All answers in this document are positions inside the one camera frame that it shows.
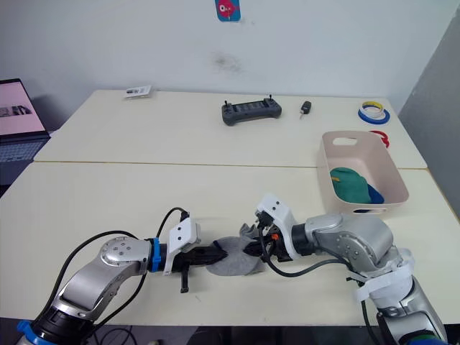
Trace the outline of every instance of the small card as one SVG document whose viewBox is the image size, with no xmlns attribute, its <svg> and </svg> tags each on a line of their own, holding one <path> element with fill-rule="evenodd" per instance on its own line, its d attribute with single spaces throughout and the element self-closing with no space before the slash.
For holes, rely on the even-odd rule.
<svg viewBox="0 0 460 345">
<path fill-rule="evenodd" d="M 136 88 L 128 88 L 124 94 L 125 98 L 148 97 L 150 94 L 151 85 L 138 86 Z"/>
</svg>

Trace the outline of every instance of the pink plastic basket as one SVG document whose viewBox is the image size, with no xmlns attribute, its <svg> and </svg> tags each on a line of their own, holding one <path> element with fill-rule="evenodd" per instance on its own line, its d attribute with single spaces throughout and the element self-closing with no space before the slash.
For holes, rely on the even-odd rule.
<svg viewBox="0 0 460 345">
<path fill-rule="evenodd" d="M 336 195 L 330 175 L 336 167 L 348 167 L 366 178 L 383 195 L 385 203 L 348 203 L 341 200 Z M 318 153 L 318 180 L 327 212 L 382 213 L 409 199 L 408 189 L 382 140 L 370 132 L 326 132 Z"/>
</svg>

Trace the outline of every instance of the sticker on wall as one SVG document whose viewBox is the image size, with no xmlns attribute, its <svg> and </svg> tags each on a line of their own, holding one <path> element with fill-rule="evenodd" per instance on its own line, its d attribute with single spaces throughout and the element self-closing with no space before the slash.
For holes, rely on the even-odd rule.
<svg viewBox="0 0 460 345">
<path fill-rule="evenodd" d="M 217 17 L 221 22 L 238 22 L 242 14 L 239 11 L 239 0 L 215 0 Z"/>
</svg>

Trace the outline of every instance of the remote controller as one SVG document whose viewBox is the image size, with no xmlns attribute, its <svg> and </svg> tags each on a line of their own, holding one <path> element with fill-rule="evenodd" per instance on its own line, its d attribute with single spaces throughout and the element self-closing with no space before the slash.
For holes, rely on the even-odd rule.
<svg viewBox="0 0 460 345">
<path fill-rule="evenodd" d="M 228 126 L 242 121 L 264 119 L 266 117 L 278 118 L 281 115 L 281 106 L 270 98 L 249 103 L 231 104 L 225 101 L 222 106 L 222 119 Z"/>
</svg>

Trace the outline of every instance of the laptop keyboard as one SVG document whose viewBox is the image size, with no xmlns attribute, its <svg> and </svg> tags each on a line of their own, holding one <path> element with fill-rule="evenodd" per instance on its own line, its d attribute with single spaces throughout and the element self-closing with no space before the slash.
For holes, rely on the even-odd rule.
<svg viewBox="0 0 460 345">
<path fill-rule="evenodd" d="M 24 142 L 0 146 L 0 163 L 31 160 L 43 142 Z"/>
</svg>

